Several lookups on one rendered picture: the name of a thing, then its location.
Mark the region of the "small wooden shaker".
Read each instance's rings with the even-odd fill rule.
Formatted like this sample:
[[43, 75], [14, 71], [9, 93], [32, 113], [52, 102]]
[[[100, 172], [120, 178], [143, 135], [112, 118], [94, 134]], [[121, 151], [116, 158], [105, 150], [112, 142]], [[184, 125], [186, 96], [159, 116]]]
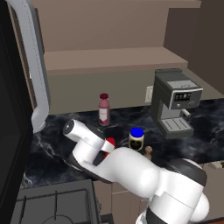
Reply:
[[152, 147], [146, 146], [144, 156], [148, 158], [149, 160], [151, 160], [152, 158], [151, 153], [152, 153]]

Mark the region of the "white wall socket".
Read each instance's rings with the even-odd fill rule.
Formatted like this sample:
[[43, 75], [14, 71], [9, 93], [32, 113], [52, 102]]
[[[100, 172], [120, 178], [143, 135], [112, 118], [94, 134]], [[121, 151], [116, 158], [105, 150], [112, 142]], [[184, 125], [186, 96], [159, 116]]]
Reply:
[[153, 86], [147, 87], [145, 94], [145, 102], [151, 102], [152, 93], [153, 93]]

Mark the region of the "beige drawer front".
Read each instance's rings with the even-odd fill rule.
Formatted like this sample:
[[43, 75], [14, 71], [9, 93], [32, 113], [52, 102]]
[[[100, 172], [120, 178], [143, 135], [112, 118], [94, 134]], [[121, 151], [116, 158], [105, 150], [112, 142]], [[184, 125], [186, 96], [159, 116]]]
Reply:
[[210, 204], [206, 220], [224, 217], [224, 168], [216, 169], [211, 164], [203, 164], [207, 175], [204, 194]]

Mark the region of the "brown cabinet door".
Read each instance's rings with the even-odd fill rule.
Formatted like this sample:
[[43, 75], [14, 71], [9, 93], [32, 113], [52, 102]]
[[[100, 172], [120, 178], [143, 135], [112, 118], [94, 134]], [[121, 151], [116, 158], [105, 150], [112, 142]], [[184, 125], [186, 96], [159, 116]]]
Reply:
[[32, 105], [32, 108], [35, 109], [37, 107], [37, 102], [36, 102], [36, 98], [34, 95], [31, 73], [29, 71], [28, 62], [27, 62], [27, 58], [25, 55], [25, 47], [24, 47], [24, 43], [22, 40], [22, 34], [21, 34], [21, 31], [19, 28], [18, 17], [16, 15], [16, 12], [12, 9], [12, 7], [8, 3], [7, 3], [7, 5], [8, 5], [9, 13], [10, 13], [10, 19], [11, 19], [13, 31], [15, 34], [16, 42], [17, 42], [19, 56], [20, 56], [20, 59], [22, 62], [22, 68], [24, 71], [24, 77], [25, 77], [25, 81], [27, 84], [28, 93], [29, 93], [29, 96], [31, 99], [31, 105]]
[[164, 47], [188, 62], [185, 73], [204, 88], [204, 99], [224, 98], [224, 0], [169, 9]]

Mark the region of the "pink bottle dark red cap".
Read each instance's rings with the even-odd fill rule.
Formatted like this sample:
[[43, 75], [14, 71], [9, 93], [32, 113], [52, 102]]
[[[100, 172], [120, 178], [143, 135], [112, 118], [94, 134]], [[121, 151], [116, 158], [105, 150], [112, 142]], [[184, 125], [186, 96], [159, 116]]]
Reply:
[[100, 101], [98, 104], [98, 121], [101, 126], [109, 125], [110, 120], [110, 106], [109, 95], [106, 93], [100, 94]]

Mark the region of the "beige base cupboard front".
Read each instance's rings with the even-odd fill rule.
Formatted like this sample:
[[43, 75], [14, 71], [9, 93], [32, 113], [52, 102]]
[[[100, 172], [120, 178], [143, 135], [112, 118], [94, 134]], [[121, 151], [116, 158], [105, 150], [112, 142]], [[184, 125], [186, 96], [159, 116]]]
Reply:
[[115, 224], [136, 224], [146, 208], [147, 199], [140, 198], [119, 185], [94, 182], [95, 196], [101, 204], [101, 215], [112, 214]]

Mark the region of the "black gas hob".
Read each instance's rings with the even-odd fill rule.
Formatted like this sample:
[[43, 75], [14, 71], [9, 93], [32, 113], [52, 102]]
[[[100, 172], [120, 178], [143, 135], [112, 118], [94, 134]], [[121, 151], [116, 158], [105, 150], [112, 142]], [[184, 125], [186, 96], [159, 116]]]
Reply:
[[21, 190], [10, 224], [99, 224], [93, 182]]

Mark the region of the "jar with blue lid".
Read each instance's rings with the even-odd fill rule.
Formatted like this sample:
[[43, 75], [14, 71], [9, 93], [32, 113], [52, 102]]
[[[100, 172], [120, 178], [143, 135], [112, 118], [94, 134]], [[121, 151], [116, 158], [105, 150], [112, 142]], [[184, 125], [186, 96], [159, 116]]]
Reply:
[[140, 151], [144, 146], [144, 131], [141, 128], [131, 128], [129, 132], [129, 147]]

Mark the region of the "black fridge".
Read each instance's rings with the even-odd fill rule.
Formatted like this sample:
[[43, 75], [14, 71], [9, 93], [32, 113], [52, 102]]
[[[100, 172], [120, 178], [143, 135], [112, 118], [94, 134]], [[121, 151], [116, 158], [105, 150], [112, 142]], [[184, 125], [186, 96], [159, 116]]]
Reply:
[[10, 224], [32, 142], [32, 105], [8, 4], [0, 0], [0, 224]]

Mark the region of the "brown open wall cabinet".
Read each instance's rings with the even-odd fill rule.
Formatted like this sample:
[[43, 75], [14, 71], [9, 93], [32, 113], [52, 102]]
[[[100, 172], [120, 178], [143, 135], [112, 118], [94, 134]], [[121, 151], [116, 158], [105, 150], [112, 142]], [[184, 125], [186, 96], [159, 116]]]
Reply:
[[186, 67], [164, 46], [170, 9], [200, 0], [31, 0], [38, 10], [47, 74]]

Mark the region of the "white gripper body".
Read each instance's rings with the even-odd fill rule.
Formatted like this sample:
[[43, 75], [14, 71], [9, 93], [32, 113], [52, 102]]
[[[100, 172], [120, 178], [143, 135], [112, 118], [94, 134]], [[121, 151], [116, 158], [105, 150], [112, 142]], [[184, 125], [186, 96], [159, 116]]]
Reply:
[[114, 150], [115, 146], [110, 142], [105, 142], [101, 147], [101, 151], [111, 153]]

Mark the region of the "grey coffee machine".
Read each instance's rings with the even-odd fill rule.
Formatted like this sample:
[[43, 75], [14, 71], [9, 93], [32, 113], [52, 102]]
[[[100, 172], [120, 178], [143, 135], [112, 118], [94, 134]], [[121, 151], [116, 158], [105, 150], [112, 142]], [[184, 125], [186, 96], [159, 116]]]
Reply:
[[182, 73], [168, 68], [155, 71], [150, 116], [164, 138], [190, 137], [194, 129], [186, 120], [188, 109], [200, 104], [203, 88]]

